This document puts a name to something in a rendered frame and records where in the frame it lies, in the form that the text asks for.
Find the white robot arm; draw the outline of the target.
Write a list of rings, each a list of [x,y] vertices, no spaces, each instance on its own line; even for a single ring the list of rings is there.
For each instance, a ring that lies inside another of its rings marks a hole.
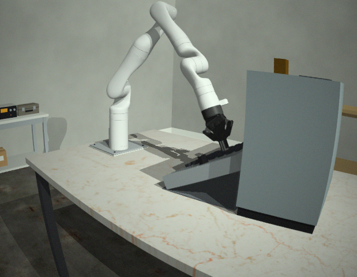
[[[210,79],[197,75],[207,72],[208,61],[175,24],[176,8],[158,1],[151,6],[150,15],[156,21],[154,26],[134,41],[107,86],[108,97],[114,99],[110,106],[110,127],[108,129],[109,147],[112,150],[128,149],[128,110],[131,86],[127,80],[146,61],[163,33],[169,38],[176,53],[185,58],[180,64],[181,72],[193,87],[200,110],[228,104],[227,99],[218,99]]]

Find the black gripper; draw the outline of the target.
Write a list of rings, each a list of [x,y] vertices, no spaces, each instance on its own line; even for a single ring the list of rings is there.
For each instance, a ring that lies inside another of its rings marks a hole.
[[[201,113],[206,125],[205,130],[202,131],[203,134],[209,137],[212,141],[218,141],[221,150],[228,150],[229,145],[227,137],[231,134],[233,120],[228,120],[224,116],[221,105],[207,108],[202,110]]]

